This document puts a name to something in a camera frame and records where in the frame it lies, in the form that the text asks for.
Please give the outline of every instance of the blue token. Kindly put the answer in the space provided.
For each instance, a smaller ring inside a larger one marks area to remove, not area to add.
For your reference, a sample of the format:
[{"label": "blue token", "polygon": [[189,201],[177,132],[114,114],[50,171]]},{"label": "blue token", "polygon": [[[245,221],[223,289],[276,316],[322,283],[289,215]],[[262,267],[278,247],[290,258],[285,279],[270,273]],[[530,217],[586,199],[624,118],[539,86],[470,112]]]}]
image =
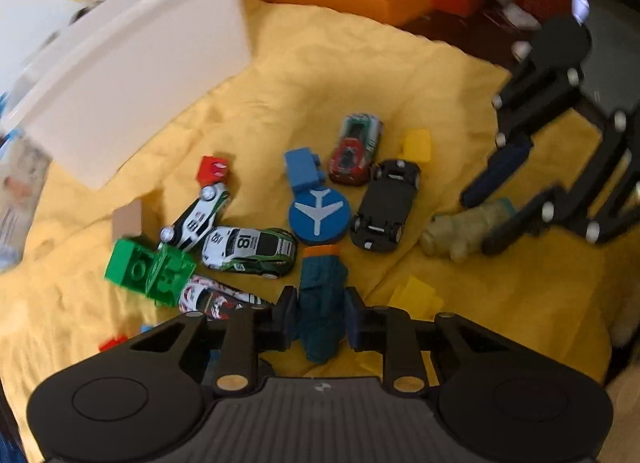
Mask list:
[{"label": "blue token", "polygon": [[297,192],[289,207],[289,226],[308,246],[335,243],[347,231],[350,219],[349,202],[332,188]]}]

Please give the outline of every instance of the red block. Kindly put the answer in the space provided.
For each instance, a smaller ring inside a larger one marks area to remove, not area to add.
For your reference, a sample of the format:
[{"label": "red block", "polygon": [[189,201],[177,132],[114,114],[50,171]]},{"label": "red block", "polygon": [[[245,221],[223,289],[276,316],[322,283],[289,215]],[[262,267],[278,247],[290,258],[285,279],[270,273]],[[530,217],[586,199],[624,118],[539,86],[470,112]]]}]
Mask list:
[{"label": "red block", "polygon": [[117,337],[111,337],[104,344],[101,344],[100,346],[98,346],[98,351],[100,351],[100,353],[102,353],[103,351],[106,351],[107,349],[111,349],[111,348],[116,347],[118,344],[123,344],[127,340],[129,340],[129,337],[127,337],[127,335],[119,335]]},{"label": "red block", "polygon": [[228,174],[228,160],[213,156],[202,156],[196,180],[201,187],[206,187],[207,185],[213,185],[213,183],[224,182]]}]

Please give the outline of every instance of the round pad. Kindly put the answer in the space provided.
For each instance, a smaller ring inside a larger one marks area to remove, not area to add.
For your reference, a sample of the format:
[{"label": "round pad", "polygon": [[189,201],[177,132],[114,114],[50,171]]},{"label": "round pad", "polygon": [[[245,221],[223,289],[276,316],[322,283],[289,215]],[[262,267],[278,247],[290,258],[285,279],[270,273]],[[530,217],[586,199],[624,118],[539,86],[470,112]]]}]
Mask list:
[{"label": "round pad", "polygon": [[184,439],[204,413],[200,387],[158,354],[103,353],[41,383],[27,416],[45,456],[121,463]]},{"label": "round pad", "polygon": [[440,390],[453,434],[496,461],[559,463],[593,455],[609,431],[612,406],[585,375],[530,353],[487,353]]},{"label": "round pad", "polygon": [[298,192],[289,208],[289,226],[309,246],[328,245],[347,231],[351,207],[337,190],[318,188]]},{"label": "round pad", "polygon": [[591,50],[589,30],[572,16],[552,18],[531,41],[527,57],[539,69],[570,68],[582,62]]}]

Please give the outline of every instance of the airplane symbol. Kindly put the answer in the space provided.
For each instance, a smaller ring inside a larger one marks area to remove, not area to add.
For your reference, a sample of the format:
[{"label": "airplane symbol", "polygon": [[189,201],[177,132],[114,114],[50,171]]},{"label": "airplane symbol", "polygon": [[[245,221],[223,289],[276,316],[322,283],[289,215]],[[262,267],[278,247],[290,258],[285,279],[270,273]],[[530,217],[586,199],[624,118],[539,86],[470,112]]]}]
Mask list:
[{"label": "airplane symbol", "polygon": [[314,220],[314,235],[320,235],[320,223],[325,217],[329,217],[334,212],[337,212],[344,206],[343,201],[337,203],[331,203],[326,207],[322,206],[322,198],[329,194],[331,189],[325,190],[310,190],[309,193],[316,198],[316,206],[310,207],[309,205],[303,205],[302,203],[294,203],[294,206],[300,210],[305,216],[309,216]]}]

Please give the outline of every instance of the white plastic bin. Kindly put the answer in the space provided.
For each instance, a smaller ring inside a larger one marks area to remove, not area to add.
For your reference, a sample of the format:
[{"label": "white plastic bin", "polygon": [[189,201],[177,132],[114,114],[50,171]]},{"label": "white plastic bin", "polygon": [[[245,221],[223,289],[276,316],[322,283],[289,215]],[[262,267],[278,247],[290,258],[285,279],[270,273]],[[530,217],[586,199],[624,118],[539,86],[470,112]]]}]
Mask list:
[{"label": "white plastic bin", "polygon": [[250,61],[241,0],[107,0],[44,48],[0,120],[90,188]]}]

